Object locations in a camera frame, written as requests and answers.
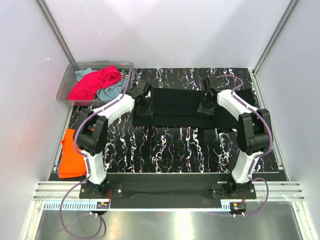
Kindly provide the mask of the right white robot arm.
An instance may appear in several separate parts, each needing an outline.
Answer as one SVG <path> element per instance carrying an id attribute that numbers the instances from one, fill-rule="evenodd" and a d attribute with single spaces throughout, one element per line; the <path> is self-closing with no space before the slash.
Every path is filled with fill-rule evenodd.
<path id="1" fill-rule="evenodd" d="M 219 188 L 212 188 L 218 197 L 243 199 L 252 190 L 254 168 L 260 157 L 273 147 L 271 116 L 267 109 L 258 109 L 237 95 L 237 87 L 218 86 L 217 77 L 211 75 L 203 80 L 204 94 L 197 113 L 212 116 L 222 107 L 237 120 L 237 144 L 239 155 L 228 181 Z"/>

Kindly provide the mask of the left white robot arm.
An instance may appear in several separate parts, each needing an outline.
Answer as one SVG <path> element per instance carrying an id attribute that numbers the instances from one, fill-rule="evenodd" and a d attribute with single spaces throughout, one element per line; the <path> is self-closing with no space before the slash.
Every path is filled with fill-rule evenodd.
<path id="1" fill-rule="evenodd" d="M 134 111 L 139 117 L 151 117 L 152 85 L 140 81 L 111 102 L 79 114 L 79 123 L 73 135 L 74 149 L 83 156 L 86 167 L 84 191 L 96 198 L 111 196 L 107 173 L 104 169 L 103 151 L 107 144 L 109 126 L 119 117 Z"/>

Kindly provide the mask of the black polo shirt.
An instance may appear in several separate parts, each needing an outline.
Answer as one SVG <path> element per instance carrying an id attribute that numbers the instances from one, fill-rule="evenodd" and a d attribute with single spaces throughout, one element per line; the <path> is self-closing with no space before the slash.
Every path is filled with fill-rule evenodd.
<path id="1" fill-rule="evenodd" d="M 221 131 L 235 129 L 238 121 L 225 108 L 216 106 L 213 115 L 200 115 L 198 108 L 203 91 L 154 88 L 152 94 L 152 116 L 133 113 L 133 126 L 202 128 Z"/>

